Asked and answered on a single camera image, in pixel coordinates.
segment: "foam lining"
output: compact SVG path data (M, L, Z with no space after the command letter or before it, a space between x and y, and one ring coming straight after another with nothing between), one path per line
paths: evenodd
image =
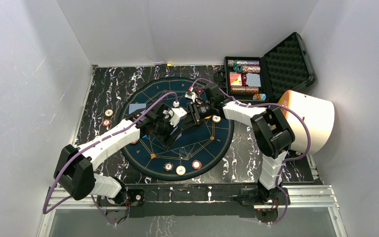
M294 34L268 52L265 58L275 98L309 78L302 49Z

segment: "circular game mat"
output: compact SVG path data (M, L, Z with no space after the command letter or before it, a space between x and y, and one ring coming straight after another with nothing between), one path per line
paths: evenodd
M180 106L187 109L189 100L185 98L185 93L192 82L193 80L188 78L170 77L148 83L137 90L124 104L119 119L124 119L135 108L149 107L169 91L175 91L179 96ZM203 87L205 84L200 82L195 86ZM202 92L201 98L207 99L205 92ZM174 101L175 96L168 96L163 100L169 106L172 106ZM218 164L226 154L234 129L233 121L224 118L219 123L214 123L212 118L205 118L204 121L205 124L202 126L182 132L182 136L169 148L163 147L154 136L150 135L141 138L136 144L125 146L121 151L139 172L159 180L181 181L199 176ZM194 161L198 161L201 168L194 168ZM178 166L185 168L183 175L178 175L182 173L182 167L177 170Z

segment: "black marble surface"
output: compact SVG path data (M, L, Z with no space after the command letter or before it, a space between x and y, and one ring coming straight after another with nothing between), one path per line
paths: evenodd
M106 132L108 129L102 126L102 121L107 119L105 110L112 109L114 115L110 119L117 121L125 101L150 81L170 76L213 80L214 73L221 68L221 65L96 68L75 144L86 143ZM261 174L260 156L251 128L235 122L233 141L222 161L207 173L178 183L256 182ZM126 184L167 183L143 176L130 166L121 152L102 163L97 171L115 175ZM284 182L314 181L305 158L289 162L282 176Z

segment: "black joint housing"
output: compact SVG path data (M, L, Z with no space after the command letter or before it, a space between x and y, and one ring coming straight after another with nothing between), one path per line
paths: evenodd
M164 114L171 108L163 102L155 105L146 115L136 123L136 128L140 129L140 137L153 134L164 147L170 147L175 140L180 137L181 128L172 126L170 114ZM142 116L143 110L138 109L125 117L126 120L135 121Z
M278 196L278 194L280 193L280 189L275 187L273 189L266 189L261 183L260 181L258 180L258 194L257 194L257 199L260 201L260 202L266 202L268 201L269 199L271 200L274 200L276 199L276 197Z
M117 205L120 205L120 204L123 204L125 203L126 199L127 199L127 187L126 185L120 180L118 179L117 177L115 176L111 176L112 178L114 178L121 186L121 190L120 192L118 192L117 196L115 196L113 198L114 202L117 204Z
M54 179L56 179L63 166L76 153L78 153L77 148L70 144L62 149L56 170L54 171ZM75 200L83 199L91 193L95 186L92 163L81 154L65 170L59 180L59 184L68 191Z
M294 132L277 106L251 118L259 149L267 157L277 158L282 150L288 151L295 140Z
M203 89L207 99L215 105L218 105L226 100L225 95L220 91L220 87L215 83L210 83L204 86Z

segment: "floor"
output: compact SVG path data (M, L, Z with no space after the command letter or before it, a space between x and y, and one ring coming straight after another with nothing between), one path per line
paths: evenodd
M51 237L335 237L327 208L289 208L284 219L268 228L256 218L239 216L155 216L129 218L116 229L96 210L57 210Z
M102 126L104 112L112 109L112 120L118 119L124 103L143 85L162 77L176 76L189 79L213 79L221 65L197 66L148 66L96 68L87 97L84 113L75 141L76 145L93 140L107 131ZM251 129L235 123L232 144L222 161L207 173L179 183L246 183L256 182L261 174L259 151ZM126 184L167 183L143 176L124 158L116 153L98 167L104 175L115 175ZM290 183L314 182L307 159L287 163L283 181Z

